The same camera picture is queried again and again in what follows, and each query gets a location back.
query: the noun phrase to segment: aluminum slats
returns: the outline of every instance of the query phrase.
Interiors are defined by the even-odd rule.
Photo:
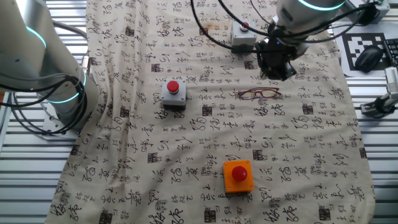
[[[86,1],[46,1],[56,21],[85,28]],[[385,21],[398,22],[398,9],[391,9]],[[61,40],[81,62],[87,41],[56,28]],[[386,79],[347,78],[363,134],[376,194],[372,224],[398,223],[398,112],[383,119],[365,117],[361,103],[386,93]],[[35,94],[19,93],[21,103],[35,100]],[[24,108],[25,115],[42,126],[40,106]],[[27,132],[11,114],[4,142],[0,136],[0,223],[44,223],[61,170],[74,141],[48,142]]]

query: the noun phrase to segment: robotic arm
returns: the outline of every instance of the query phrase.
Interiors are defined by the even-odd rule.
[[[2,0],[0,21],[0,84],[31,90],[61,81],[61,77],[46,78],[55,73],[79,78],[87,97],[86,111],[74,127],[81,129],[96,106],[98,89],[59,39],[46,4],[43,0]],[[45,96],[50,91],[38,94]],[[76,119],[81,104],[78,96],[76,85],[65,82],[47,98],[62,123]]]
[[[279,51],[257,54],[261,78],[284,81],[295,75],[297,72],[290,61],[302,56],[309,43],[317,42],[306,39],[329,28],[329,21],[340,9],[343,12],[357,10],[349,0],[279,0],[277,15],[268,28],[270,37],[255,44],[259,50]],[[368,5],[361,13],[351,13],[349,18],[353,20],[352,26],[368,25],[376,14],[374,5]]]

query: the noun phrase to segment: wire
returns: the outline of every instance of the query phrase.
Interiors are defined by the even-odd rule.
[[[263,16],[260,14],[260,12],[256,9],[256,7],[254,7],[254,4],[253,4],[253,2],[250,0],[250,4],[251,4],[251,6],[253,7],[253,9],[256,11],[256,13],[261,17],[261,19],[264,21],[264,22],[266,22],[266,23],[268,23],[269,25],[272,25],[270,22],[268,22],[265,18],[263,18]]]
[[[39,78],[19,78],[19,77],[13,77],[13,76],[10,76],[10,75],[7,75],[7,74],[4,74],[4,73],[0,72],[0,76],[4,76],[4,77],[11,78],[11,79],[14,79],[14,80],[34,82],[34,81],[46,80],[46,79],[49,79],[49,78],[68,77],[69,74],[56,73],[56,74],[53,74],[53,75],[49,75],[49,76],[46,76],[46,77],[39,77]],[[79,82],[81,82],[81,70],[80,70],[80,74],[79,74]]]
[[[225,4],[223,3],[222,0],[218,0],[218,2],[219,2],[219,4],[221,5],[221,7],[226,11],[226,13],[227,13],[229,16],[231,16],[236,22],[240,23],[242,26],[244,25],[244,22],[242,22],[240,19],[238,19],[238,18],[230,11],[230,10],[225,6]],[[334,22],[336,22],[336,21],[338,21],[338,20],[340,20],[340,19],[342,19],[342,18],[344,18],[344,17],[346,17],[346,16],[348,16],[348,15],[351,15],[351,14],[354,13],[354,12],[358,12],[358,11],[360,11],[360,10],[362,10],[362,9],[366,9],[367,7],[371,7],[371,6],[370,6],[369,4],[365,4],[365,5],[361,6],[361,7],[355,8],[355,9],[349,11],[349,12],[343,13],[342,15],[337,16],[337,17],[335,17],[334,19],[331,19],[331,20],[329,20],[329,21],[327,21],[327,22],[325,22],[325,23],[322,23],[322,24],[320,24],[319,26],[316,26],[316,27],[314,27],[314,28],[312,28],[312,29],[309,29],[309,30],[306,30],[306,31],[303,31],[303,32],[299,32],[299,33],[296,33],[296,34],[270,35],[270,34],[268,34],[268,33],[261,32],[261,31],[259,31],[259,30],[253,29],[252,27],[248,27],[248,29],[249,29],[250,31],[252,31],[252,32],[255,32],[255,33],[257,33],[257,34],[264,35],[264,36],[267,36],[267,37],[280,37],[280,38],[284,38],[284,37],[298,37],[298,36],[301,36],[301,35],[309,34],[309,33],[313,32],[313,31],[318,30],[318,29],[322,29],[322,28],[324,28],[324,27],[327,26],[327,25],[330,25],[330,24],[332,24],[332,23],[334,23]]]
[[[87,39],[87,33],[82,31],[81,29],[78,29],[78,28],[76,28],[74,26],[66,25],[66,24],[64,24],[62,22],[58,22],[58,21],[55,21],[55,20],[52,21],[52,24],[55,27],[59,27],[59,28],[65,29],[65,30],[69,30],[70,32],[74,32],[76,34],[81,35],[82,37],[84,37],[84,39]]]
[[[239,52],[239,53],[271,53],[271,52],[280,52],[280,50],[268,50],[268,51],[266,51],[266,50],[247,50],[247,51],[242,51],[242,50],[240,50],[240,49],[237,49],[236,47],[232,47],[232,46],[225,45],[225,44],[221,43],[220,41],[218,41],[218,40],[212,38],[212,37],[207,33],[207,31],[205,31],[205,28],[203,28],[203,26],[200,24],[199,18],[198,18],[198,16],[197,16],[197,13],[196,13],[196,10],[195,10],[195,6],[194,6],[194,3],[193,3],[193,0],[191,0],[191,9],[192,9],[193,17],[195,18],[195,21],[196,21],[196,23],[197,23],[197,25],[198,25],[200,31],[202,31],[203,34],[204,34],[207,38],[209,38],[212,42],[214,42],[215,44],[217,44],[217,45],[219,45],[219,46],[221,46],[221,47],[224,47],[224,48],[230,49],[230,50],[235,50],[235,51],[237,51],[237,52]]]
[[[351,24],[345,24],[345,25],[339,25],[339,26],[331,26],[330,29],[334,29],[334,28],[339,28],[339,27],[346,27],[346,26],[350,26]]]
[[[0,84],[0,87],[5,88],[5,89],[7,89],[7,90],[12,90],[12,91],[24,91],[24,92],[46,91],[46,90],[49,90],[49,89],[52,88],[52,90],[51,90],[49,93],[47,93],[43,98],[41,98],[41,99],[39,99],[39,100],[37,100],[37,101],[34,101],[34,102],[25,103],[25,104],[23,104],[23,105],[14,105],[14,104],[11,104],[11,103],[3,103],[3,102],[0,102],[0,105],[1,105],[1,106],[9,106],[9,107],[11,107],[11,108],[22,108],[22,107],[26,107],[26,106],[35,105],[35,104],[37,104],[37,103],[40,103],[40,102],[43,102],[44,100],[46,100],[46,99],[47,99],[48,97],[50,97],[58,88],[60,88],[65,82],[70,81],[70,80],[72,80],[72,78],[66,77],[64,80],[62,80],[62,81],[60,81],[60,82],[58,82],[58,83],[56,83],[56,84],[54,84],[54,85],[52,85],[52,86],[49,86],[49,87],[46,87],[46,88],[42,88],[42,89],[29,90],[29,91],[27,91],[27,90],[21,90],[21,89],[17,89],[17,88],[12,88],[12,87],[5,86],[5,85]]]
[[[42,107],[42,109],[44,110],[44,112],[52,119],[56,120],[56,121],[61,121],[61,119],[56,118],[55,116],[53,116],[52,114],[50,114],[49,111],[47,111],[47,108],[44,106],[43,102],[40,102],[40,106]]]
[[[21,109],[20,109],[20,108],[17,108],[16,110],[18,110],[18,111],[20,112],[20,114],[21,114],[21,116],[23,117],[24,121],[25,121],[25,122],[28,122],[33,128],[35,128],[35,129],[37,129],[37,130],[39,130],[39,131],[32,130],[32,129],[30,129],[29,127],[27,127],[27,126],[23,123],[23,121],[21,121],[21,119],[18,117],[17,113],[15,112],[15,109],[12,109],[12,113],[13,113],[13,115],[15,116],[16,120],[17,120],[24,128],[26,128],[28,131],[31,131],[31,132],[33,132],[33,133],[35,133],[35,134],[63,134],[63,133],[65,133],[66,131],[68,131],[68,130],[70,130],[71,128],[73,128],[74,126],[76,126],[76,124],[77,124],[78,122],[80,122],[80,120],[82,119],[82,117],[84,116],[84,114],[85,114],[85,112],[86,112],[87,97],[86,97],[86,95],[84,95],[84,92],[85,92],[85,91],[84,91],[84,86],[82,85],[81,82],[79,83],[79,87],[80,87],[80,88],[79,88],[79,89],[76,89],[76,90],[79,92],[79,100],[80,100],[81,102],[83,102],[83,104],[81,104],[81,103],[78,104],[78,108],[77,108],[76,113],[75,113],[76,119],[71,119],[71,121],[70,121],[65,127],[61,128],[61,129],[59,129],[59,130],[57,130],[57,131],[46,131],[46,130],[43,130],[43,129],[41,129],[41,128],[35,126],[33,123],[31,123],[30,121],[27,120],[27,118],[24,116],[24,114],[23,114],[23,112],[21,111]],[[18,101],[17,101],[17,98],[16,98],[15,94],[13,94],[13,96],[14,96],[14,101],[15,101],[16,105],[18,105]]]

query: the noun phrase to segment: emergency stop button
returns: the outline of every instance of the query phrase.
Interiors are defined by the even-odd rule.
[[[248,171],[243,166],[237,166],[232,170],[232,178],[238,182],[246,180]]]
[[[241,31],[247,32],[247,31],[249,30],[249,29],[248,29],[249,24],[248,24],[247,22],[244,22],[243,24],[244,24],[244,25],[241,25]]]
[[[171,94],[176,94],[178,93],[178,89],[180,88],[180,85],[178,84],[177,81],[169,81],[169,83],[167,84],[167,89]]]

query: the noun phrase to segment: fabric tablecloth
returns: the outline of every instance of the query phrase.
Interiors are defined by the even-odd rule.
[[[226,4],[267,29],[249,1]],[[275,14],[277,1],[254,4]],[[195,7],[230,44],[232,20],[218,2]],[[255,54],[201,35],[189,1],[90,0],[86,13],[98,106],[46,223],[370,222],[373,182],[336,44],[311,45],[284,82],[261,80]],[[165,79],[186,81],[185,111],[162,108]],[[282,94],[236,96],[261,86]],[[245,159],[254,190],[225,194],[223,163]]]

